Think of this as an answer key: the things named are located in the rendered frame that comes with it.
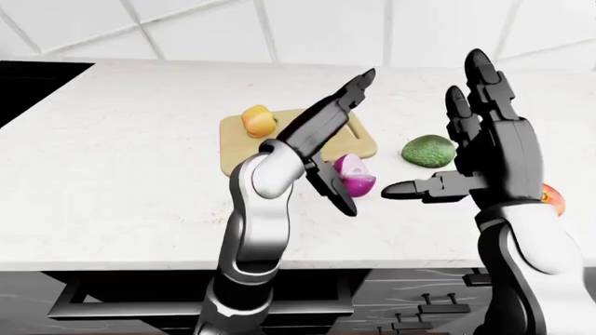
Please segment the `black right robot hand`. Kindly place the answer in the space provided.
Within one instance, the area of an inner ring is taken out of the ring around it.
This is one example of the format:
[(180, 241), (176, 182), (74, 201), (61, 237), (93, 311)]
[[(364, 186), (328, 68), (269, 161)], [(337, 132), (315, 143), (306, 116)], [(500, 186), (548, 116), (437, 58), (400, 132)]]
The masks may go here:
[(445, 94), (446, 128), (458, 144), (456, 170), (393, 183), (382, 190), (383, 198), (455, 203), (471, 197), (480, 209), (541, 199), (540, 146), (530, 122), (513, 109), (515, 94), (506, 76), (480, 49), (468, 53), (464, 69), (468, 94), (457, 86)]

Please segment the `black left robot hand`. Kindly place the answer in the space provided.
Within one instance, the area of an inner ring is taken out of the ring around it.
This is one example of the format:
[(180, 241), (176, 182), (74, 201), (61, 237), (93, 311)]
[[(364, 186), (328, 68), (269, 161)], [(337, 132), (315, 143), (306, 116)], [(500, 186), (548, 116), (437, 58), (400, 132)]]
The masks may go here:
[(357, 207), (339, 172), (323, 160), (320, 150), (347, 124), (351, 111), (365, 100), (366, 88), (375, 76), (374, 69), (357, 75), (334, 94), (307, 108), (277, 136), (301, 158), (306, 178), (317, 192), (328, 197), (348, 217), (357, 215)]

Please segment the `wooden cutting board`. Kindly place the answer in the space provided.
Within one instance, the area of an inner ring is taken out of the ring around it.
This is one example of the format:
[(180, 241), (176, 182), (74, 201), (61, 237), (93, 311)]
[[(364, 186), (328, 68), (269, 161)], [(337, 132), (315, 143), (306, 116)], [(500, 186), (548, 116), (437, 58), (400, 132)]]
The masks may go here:
[[(293, 109), (274, 111), (272, 114), (277, 119), (276, 130), (268, 136), (254, 139), (248, 136), (240, 115), (227, 116), (220, 122), (220, 167), (224, 175), (231, 175), (233, 169), (259, 153), (261, 143), (266, 139), (276, 139), (285, 127), (291, 125), (293, 120), (304, 111)], [(359, 158), (370, 158), (377, 153), (377, 144), (368, 130), (361, 124), (355, 112), (349, 114), (348, 121), (334, 136), (328, 136), (327, 127), (306, 125), (305, 130), (291, 129), (289, 136), (280, 137), (297, 147), (303, 154), (312, 154), (318, 149), (324, 161), (333, 162), (346, 154), (354, 154)]]

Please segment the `yellow bell pepper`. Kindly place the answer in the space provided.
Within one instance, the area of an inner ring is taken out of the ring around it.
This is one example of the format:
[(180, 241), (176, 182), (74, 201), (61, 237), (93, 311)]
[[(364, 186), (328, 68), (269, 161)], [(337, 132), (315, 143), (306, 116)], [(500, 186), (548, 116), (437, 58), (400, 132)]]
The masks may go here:
[(278, 121), (264, 105), (254, 105), (241, 115), (248, 136), (260, 139), (276, 130)]

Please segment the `halved red onion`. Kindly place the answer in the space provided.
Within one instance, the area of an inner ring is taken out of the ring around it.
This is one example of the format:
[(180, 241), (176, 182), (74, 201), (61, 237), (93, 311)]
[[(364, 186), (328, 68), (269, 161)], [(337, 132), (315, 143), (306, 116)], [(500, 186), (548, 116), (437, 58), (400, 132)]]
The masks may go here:
[(376, 178), (357, 155), (343, 155), (333, 166), (351, 197), (363, 197), (376, 183)]

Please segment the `red tomato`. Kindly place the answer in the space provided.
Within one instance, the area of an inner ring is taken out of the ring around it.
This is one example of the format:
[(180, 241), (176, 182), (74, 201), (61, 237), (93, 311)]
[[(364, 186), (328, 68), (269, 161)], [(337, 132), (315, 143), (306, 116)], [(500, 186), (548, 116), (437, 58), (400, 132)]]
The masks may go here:
[(545, 183), (543, 184), (541, 201), (554, 206), (559, 217), (561, 217), (566, 210), (566, 203), (562, 195), (556, 189)]

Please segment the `green avocado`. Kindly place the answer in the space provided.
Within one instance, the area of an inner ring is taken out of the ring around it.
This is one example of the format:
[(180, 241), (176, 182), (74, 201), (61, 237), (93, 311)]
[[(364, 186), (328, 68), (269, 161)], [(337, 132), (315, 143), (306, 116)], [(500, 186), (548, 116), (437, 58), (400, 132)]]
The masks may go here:
[(401, 157), (423, 168), (443, 168), (455, 158), (455, 147), (442, 136), (426, 135), (409, 141), (401, 150)]

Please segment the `dark marble cabinet front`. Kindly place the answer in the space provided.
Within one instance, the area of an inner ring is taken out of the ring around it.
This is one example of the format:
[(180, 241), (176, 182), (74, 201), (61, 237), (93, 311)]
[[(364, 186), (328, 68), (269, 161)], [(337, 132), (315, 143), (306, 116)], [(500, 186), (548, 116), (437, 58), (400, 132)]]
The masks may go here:
[[(428, 332), (447, 335), (471, 334), (483, 318), (490, 300), (488, 287), (467, 287), (462, 277), (468, 269), (368, 270), (368, 275), (352, 297), (352, 315), (280, 315), (264, 322), (266, 335), (332, 335), (334, 333), (375, 333), (391, 335), (389, 323), (401, 313), (403, 320), (415, 321), (417, 306), (428, 293), (434, 304), (458, 303), (471, 312), (462, 315), (423, 315), (434, 326)], [(65, 285), (45, 272), (0, 273), (0, 335), (192, 335), (195, 317), (149, 317), (143, 320), (56, 320), (48, 313)]]

